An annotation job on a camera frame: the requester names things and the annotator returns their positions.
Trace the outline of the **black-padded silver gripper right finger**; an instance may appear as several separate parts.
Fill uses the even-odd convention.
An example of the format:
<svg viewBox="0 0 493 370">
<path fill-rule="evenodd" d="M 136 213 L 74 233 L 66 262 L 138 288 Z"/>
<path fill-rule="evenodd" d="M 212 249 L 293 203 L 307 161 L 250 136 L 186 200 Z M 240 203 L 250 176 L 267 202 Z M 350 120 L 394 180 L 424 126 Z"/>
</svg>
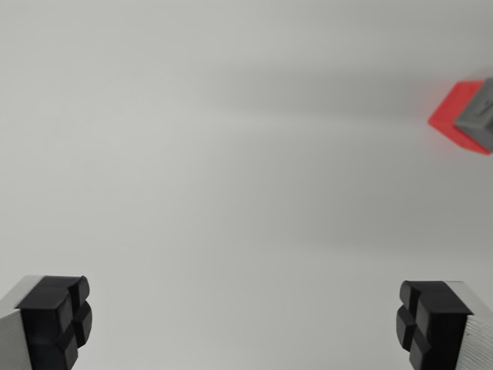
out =
<svg viewBox="0 0 493 370">
<path fill-rule="evenodd" d="M 412 368 L 491 369 L 492 309 L 462 281 L 403 281 L 396 314 Z"/>
</svg>

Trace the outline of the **black-padded silver gripper left finger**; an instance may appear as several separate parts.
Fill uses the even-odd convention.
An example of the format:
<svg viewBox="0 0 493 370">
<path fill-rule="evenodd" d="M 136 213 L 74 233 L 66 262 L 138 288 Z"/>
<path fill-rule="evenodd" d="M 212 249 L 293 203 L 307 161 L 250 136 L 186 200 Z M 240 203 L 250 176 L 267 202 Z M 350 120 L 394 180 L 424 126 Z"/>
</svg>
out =
<svg viewBox="0 0 493 370">
<path fill-rule="evenodd" d="M 84 276 L 28 275 L 1 298 L 2 369 L 72 369 L 89 340 Z"/>
</svg>

